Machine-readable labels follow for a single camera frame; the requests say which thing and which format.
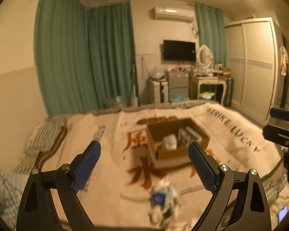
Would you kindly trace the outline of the large green curtain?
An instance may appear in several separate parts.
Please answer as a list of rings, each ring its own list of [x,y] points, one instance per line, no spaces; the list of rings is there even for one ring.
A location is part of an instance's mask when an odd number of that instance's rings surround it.
[[[130,106],[137,93],[130,2],[86,8],[78,0],[39,0],[34,58],[49,116]]]

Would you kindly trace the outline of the dark suitcase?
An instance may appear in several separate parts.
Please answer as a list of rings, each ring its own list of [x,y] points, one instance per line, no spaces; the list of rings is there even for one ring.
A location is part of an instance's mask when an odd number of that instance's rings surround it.
[[[231,106],[233,97],[234,79],[228,77],[225,79],[224,97],[222,100],[223,106]]]

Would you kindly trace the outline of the white green plush toy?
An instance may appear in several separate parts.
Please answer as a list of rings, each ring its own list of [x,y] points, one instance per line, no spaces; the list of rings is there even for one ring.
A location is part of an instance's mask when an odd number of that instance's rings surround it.
[[[167,179],[157,182],[150,193],[151,209],[149,218],[151,224],[166,228],[172,221],[177,221],[181,202],[177,191]]]

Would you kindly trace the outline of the dark blue packet in box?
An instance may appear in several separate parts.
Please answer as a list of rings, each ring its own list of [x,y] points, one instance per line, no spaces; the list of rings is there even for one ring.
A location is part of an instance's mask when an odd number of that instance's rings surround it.
[[[202,136],[198,134],[191,127],[186,126],[178,130],[177,145],[181,147],[188,147],[192,142],[202,141]]]

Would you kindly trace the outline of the clear water jug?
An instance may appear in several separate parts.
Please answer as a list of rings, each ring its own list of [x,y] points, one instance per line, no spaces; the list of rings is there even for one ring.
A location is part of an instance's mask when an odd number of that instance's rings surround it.
[[[125,106],[124,98],[122,96],[116,96],[115,98],[112,98],[112,107],[122,108]]]

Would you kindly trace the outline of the hanging pink clothes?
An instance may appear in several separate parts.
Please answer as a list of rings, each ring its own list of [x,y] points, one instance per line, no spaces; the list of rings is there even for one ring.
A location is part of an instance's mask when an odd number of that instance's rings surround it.
[[[289,63],[289,57],[287,50],[284,46],[280,47],[280,73],[282,76],[287,75],[287,64]]]

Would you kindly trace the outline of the brown cardboard box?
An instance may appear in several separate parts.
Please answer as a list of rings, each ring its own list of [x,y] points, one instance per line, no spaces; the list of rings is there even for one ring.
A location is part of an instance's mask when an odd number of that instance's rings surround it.
[[[206,149],[209,137],[191,118],[152,122],[146,128],[148,149],[156,169],[170,169],[190,163],[188,146],[197,142]]]

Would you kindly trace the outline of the white fluffy plush bundle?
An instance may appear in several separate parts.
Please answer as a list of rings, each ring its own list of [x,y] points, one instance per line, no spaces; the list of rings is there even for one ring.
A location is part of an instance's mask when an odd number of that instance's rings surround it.
[[[161,149],[173,151],[177,149],[177,139],[175,134],[170,134],[162,139]]]

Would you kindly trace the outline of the white dressing table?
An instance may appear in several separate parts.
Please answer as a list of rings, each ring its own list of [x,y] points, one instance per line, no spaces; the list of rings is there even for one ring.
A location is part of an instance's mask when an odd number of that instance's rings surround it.
[[[224,105],[224,98],[227,90],[227,82],[225,78],[219,77],[197,77],[189,75],[188,78],[188,97],[190,100],[198,100],[200,98],[200,91],[202,85],[214,85],[215,88],[215,101],[219,102],[221,105]],[[222,86],[221,99],[217,99],[217,86]]]

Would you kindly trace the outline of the grey mini fridge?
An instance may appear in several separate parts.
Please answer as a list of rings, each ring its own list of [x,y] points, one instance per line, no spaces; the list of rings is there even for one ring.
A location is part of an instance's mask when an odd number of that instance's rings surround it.
[[[188,98],[189,74],[185,71],[167,72],[169,99]]]

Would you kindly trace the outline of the striped bed sheet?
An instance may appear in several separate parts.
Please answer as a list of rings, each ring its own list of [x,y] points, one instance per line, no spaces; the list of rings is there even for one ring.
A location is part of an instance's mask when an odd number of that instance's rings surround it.
[[[67,123],[72,114],[46,118],[33,130],[14,168],[17,174],[29,174],[35,167],[41,168],[52,157],[67,135]]]

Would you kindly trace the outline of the narrow green curtain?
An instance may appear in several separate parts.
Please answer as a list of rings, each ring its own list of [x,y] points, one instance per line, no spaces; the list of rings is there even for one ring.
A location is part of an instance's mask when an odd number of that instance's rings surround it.
[[[197,4],[195,6],[199,44],[206,45],[213,53],[214,63],[227,66],[227,38],[222,10]]]

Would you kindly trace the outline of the black wall television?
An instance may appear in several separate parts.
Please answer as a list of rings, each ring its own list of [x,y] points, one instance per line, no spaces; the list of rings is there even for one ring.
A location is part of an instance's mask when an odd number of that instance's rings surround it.
[[[163,41],[163,58],[164,60],[176,61],[196,61],[196,44],[185,41]]]

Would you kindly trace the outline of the white air conditioner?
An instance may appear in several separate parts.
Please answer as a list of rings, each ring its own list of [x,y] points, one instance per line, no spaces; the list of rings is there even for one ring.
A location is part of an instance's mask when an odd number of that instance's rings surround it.
[[[195,17],[195,13],[189,9],[154,6],[152,10],[154,19],[160,20],[192,22]]]

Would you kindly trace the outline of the cream printed bed blanket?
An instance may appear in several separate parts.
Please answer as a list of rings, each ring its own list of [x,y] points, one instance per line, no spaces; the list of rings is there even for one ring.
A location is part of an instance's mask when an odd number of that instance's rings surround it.
[[[289,184],[281,155],[266,141],[261,129],[243,115],[215,103],[187,109],[144,109],[112,114],[73,115],[67,135],[43,170],[70,163],[92,140],[101,144],[101,156],[86,187],[78,197],[97,227],[152,227],[149,196],[153,186],[167,179],[177,191],[181,206],[177,221],[168,230],[184,230],[195,223],[211,193],[205,190],[191,162],[170,169],[156,169],[148,149],[147,124],[191,118],[209,137],[206,153],[235,171],[255,168],[264,179],[272,225],[278,212],[289,206]]]

